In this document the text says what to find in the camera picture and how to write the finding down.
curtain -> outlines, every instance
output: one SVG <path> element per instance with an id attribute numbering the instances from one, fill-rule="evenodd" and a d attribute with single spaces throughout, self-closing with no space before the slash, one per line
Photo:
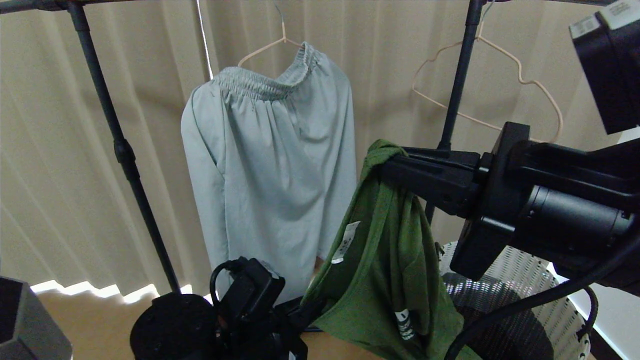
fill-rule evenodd
<path id="1" fill-rule="evenodd" d="M 413 73 L 461 40 L 466 1 L 276 1 L 292 40 L 308 41 L 353 88 L 358 167 L 386 138 L 436 147 L 445 110 L 410 91 Z M 606 136 L 573 50 L 568 25 L 595 6 L 520 0 L 496 3 L 484 36 L 518 56 L 565 117 L 559 143 L 614 144 Z M 282 34 L 269 1 L 132 1 L 86 7 L 123 131 L 180 284 L 205 294 L 211 269 L 189 182 L 180 116 L 192 89 Z M 2 15 L 0 200 L 2 275 L 31 284 L 88 281 L 130 293 L 168 284 L 120 165 L 68 14 Z M 419 74 L 417 87 L 447 103 L 459 48 Z M 246 63 L 275 77 L 296 48 L 279 45 Z M 555 113 L 535 87 L 520 86 L 508 58 L 477 43 L 460 107 L 495 125 L 529 124 L 550 139 Z M 490 151 L 498 132 L 458 117 L 453 149 Z M 458 239 L 462 219 L 436 212 L 437 241 Z"/>

beige curtain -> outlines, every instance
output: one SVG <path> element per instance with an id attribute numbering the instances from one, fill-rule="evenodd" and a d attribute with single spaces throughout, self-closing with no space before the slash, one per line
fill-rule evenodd
<path id="1" fill-rule="evenodd" d="M 386 138 L 435 147 L 445 111 L 410 92 L 427 57 L 464 31 L 467 1 L 277 1 L 295 41 L 329 55 L 353 88 L 358 164 Z M 269 1 L 202 1 L 213 73 L 280 36 Z M 565 119 L 559 143 L 596 149 L 605 136 L 567 27 L 597 7 L 520 0 L 496 3 L 484 35 L 516 54 L 525 78 L 542 81 Z M 209 79 L 193 1 L 135 1 L 86 7 L 107 84 L 181 285 L 207 293 L 202 243 L 182 142 L 180 115 L 191 90 Z M 111 137 L 77 36 L 66 13 L 3 15 L 1 32 L 1 241 L 3 275 L 68 286 L 117 284 L 129 293 L 154 283 L 168 291 Z M 246 66 L 277 76 L 295 47 L 279 45 Z M 446 103 L 459 49 L 441 54 L 419 88 Z M 508 58 L 477 44 L 461 111 L 500 125 L 553 136 L 551 106 L 516 81 Z M 492 129 L 459 118 L 457 150 L 489 151 Z M 437 240 L 457 240 L 462 220 L 436 213 Z"/>

brown floor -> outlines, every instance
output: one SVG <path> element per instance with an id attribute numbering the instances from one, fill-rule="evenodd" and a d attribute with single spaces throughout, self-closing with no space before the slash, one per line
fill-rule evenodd
<path id="1" fill-rule="evenodd" d="M 67 296 L 49 292 L 38 297 L 73 344 L 75 360 L 133 359 L 129 332 L 150 305 L 150 296 L 135 304 L 124 304 L 121 296 L 102 299 L 91 293 Z M 309 360 L 379 359 L 325 333 L 304 334 L 303 340 L 309 347 Z"/>

empty clothes hanger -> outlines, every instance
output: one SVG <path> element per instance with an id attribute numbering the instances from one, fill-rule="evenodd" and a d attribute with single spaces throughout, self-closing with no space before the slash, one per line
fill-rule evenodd
<path id="1" fill-rule="evenodd" d="M 242 64 L 244 64 L 247 60 L 249 60 L 250 58 L 253 58 L 254 56 L 260 54 L 261 52 L 270 49 L 276 45 L 278 45 L 279 43 L 290 43 L 292 45 L 295 45 L 297 47 L 299 47 L 300 49 L 303 48 L 303 46 L 295 41 L 291 41 L 287 38 L 287 29 L 284 26 L 284 16 L 282 15 L 282 12 L 280 11 L 280 8 L 278 7 L 278 5 L 274 2 L 273 5 L 276 7 L 276 10 L 278 10 L 278 13 L 280 14 L 280 23 L 282 24 L 282 38 L 270 43 L 269 45 L 265 45 L 263 47 L 261 47 L 260 49 L 252 52 L 251 54 L 245 56 L 244 58 L 242 58 L 242 60 L 240 60 L 240 62 L 238 63 L 238 67 L 242 67 Z"/>
<path id="2" fill-rule="evenodd" d="M 486 16 L 486 13 L 489 11 L 489 9 L 491 9 L 491 7 L 493 6 L 494 1 L 491 2 L 491 4 L 489 5 L 489 7 L 486 9 L 486 11 L 483 14 L 482 20 L 480 21 L 480 28 L 478 30 L 478 34 L 476 36 L 476 41 L 481 41 L 484 42 L 486 45 L 490 46 L 492 49 L 497 50 L 498 52 L 504 54 L 505 56 L 507 56 L 509 59 L 513 60 L 516 65 L 518 66 L 518 82 L 522 85 L 530 85 L 530 84 L 534 84 L 536 85 L 540 90 L 542 90 L 542 92 L 545 94 L 545 96 L 547 97 L 547 99 L 549 100 L 549 102 L 551 103 L 551 105 L 553 106 L 554 110 L 556 111 L 556 115 L 557 115 L 557 129 L 556 129 L 556 134 L 554 135 L 554 137 L 549 140 L 548 142 L 554 143 L 558 140 L 558 138 L 560 137 L 560 134 L 562 133 L 563 130 L 563 126 L 564 126 L 564 118 L 562 115 L 562 111 L 560 110 L 560 107 L 558 106 L 558 104 L 556 103 L 556 100 L 554 99 L 553 96 L 551 96 L 551 94 L 549 93 L 549 91 L 547 90 L 547 88 L 542 85 L 538 80 L 524 80 L 522 79 L 522 63 L 520 62 L 520 60 L 513 54 L 511 54 L 510 52 L 506 51 L 505 49 L 501 48 L 500 46 L 498 46 L 497 44 L 493 43 L 492 41 L 488 40 L 487 38 L 485 38 L 482 35 L 483 32 L 483 28 L 484 28 L 484 16 Z M 412 79 L 412 83 L 411 83 L 411 90 L 413 92 L 415 92 L 416 94 L 420 95 L 421 97 L 427 99 L 428 101 L 431 101 L 432 103 L 440 106 L 441 108 L 447 108 L 446 105 L 428 97 L 427 95 L 423 94 L 422 92 L 418 91 L 415 87 L 415 82 L 417 80 L 418 74 L 420 73 L 420 71 L 422 70 L 422 68 L 427 64 L 427 63 L 431 63 L 436 61 L 436 59 L 438 58 L 438 56 L 440 55 L 440 53 L 446 49 L 450 49 L 452 47 L 456 47 L 456 46 L 460 46 L 462 44 L 462 41 L 453 43 L 451 45 L 447 45 L 445 47 L 442 47 L 438 50 L 438 52 L 436 53 L 436 55 L 432 58 L 432 59 L 427 59 L 425 60 L 422 65 L 420 65 L 420 67 L 418 68 L 418 70 L 416 70 L 415 74 L 413 75 L 413 79 Z M 502 128 L 499 126 L 495 126 L 492 124 L 489 124 L 487 122 L 484 122 L 482 120 L 478 120 L 474 117 L 471 117 L 469 115 L 463 114 L 461 112 L 458 112 L 458 115 L 461 117 L 464 117 L 466 119 L 469 119 L 473 122 L 477 122 L 480 125 L 484 125 L 487 127 L 490 127 L 492 129 L 496 129 L 498 131 L 502 131 Z M 537 142 L 543 142 L 542 140 L 537 140 L 537 139 L 531 139 Z"/>

green garment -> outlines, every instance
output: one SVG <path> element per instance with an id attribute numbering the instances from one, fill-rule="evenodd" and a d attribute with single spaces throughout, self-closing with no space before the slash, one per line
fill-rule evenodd
<path id="1" fill-rule="evenodd" d="M 314 324 L 385 359 L 441 359 L 463 318 L 440 277 L 418 199 L 375 171 L 396 154 L 406 155 L 384 140 L 369 148 L 360 184 L 303 302 L 327 299 Z M 480 357 L 465 347 L 458 359 Z"/>

